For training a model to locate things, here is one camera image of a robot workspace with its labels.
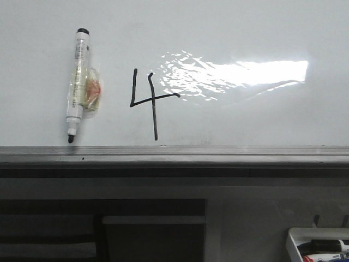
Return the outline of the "taped black whiteboard marker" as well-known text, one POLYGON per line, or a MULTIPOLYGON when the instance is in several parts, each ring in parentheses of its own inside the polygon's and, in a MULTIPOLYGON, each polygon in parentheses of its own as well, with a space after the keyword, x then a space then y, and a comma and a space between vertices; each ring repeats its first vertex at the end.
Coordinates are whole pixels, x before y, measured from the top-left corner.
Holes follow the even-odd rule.
POLYGON ((101 84, 99 71, 89 65, 89 31, 79 28, 74 40, 74 66, 70 77, 66 121, 68 143, 73 143, 84 114, 99 108, 101 84))

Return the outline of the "grey aluminium whiteboard tray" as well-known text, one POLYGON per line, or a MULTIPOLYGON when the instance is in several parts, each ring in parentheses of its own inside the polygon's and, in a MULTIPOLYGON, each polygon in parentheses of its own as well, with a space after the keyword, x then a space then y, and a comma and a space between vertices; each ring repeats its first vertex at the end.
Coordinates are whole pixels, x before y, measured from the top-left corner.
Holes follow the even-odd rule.
POLYGON ((3 146, 2 177, 246 177, 346 169, 346 146, 3 146))

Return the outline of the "white whiteboard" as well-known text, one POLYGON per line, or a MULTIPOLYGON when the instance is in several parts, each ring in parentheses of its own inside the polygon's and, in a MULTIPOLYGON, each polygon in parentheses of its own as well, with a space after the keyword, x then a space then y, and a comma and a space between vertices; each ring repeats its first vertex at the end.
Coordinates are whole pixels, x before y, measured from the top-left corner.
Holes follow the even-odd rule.
POLYGON ((348 1, 1 1, 2 146, 68 144, 79 28, 76 146, 348 145, 348 1))

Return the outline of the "red capped whiteboard marker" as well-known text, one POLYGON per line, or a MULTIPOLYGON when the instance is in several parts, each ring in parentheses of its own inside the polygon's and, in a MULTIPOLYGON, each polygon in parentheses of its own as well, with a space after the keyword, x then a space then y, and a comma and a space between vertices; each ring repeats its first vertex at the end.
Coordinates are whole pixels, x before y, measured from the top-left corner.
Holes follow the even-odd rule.
POLYGON ((304 262, 337 262, 337 261, 348 261, 348 253, 340 254, 309 254, 302 257, 304 262))

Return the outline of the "dark storage box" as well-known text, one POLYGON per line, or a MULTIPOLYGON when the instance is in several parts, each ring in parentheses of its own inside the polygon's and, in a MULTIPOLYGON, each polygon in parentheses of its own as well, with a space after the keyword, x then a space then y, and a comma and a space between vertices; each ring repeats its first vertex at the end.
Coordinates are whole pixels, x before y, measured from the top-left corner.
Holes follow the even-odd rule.
POLYGON ((106 216, 111 261, 204 261, 204 216, 106 216))

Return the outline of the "white plastic marker basket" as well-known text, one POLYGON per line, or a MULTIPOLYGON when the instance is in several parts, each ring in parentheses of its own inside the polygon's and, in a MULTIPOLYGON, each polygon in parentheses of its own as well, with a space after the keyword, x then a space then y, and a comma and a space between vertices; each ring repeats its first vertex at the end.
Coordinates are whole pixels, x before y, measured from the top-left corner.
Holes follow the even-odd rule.
POLYGON ((291 228, 286 248, 292 261, 348 261, 348 229, 291 228))

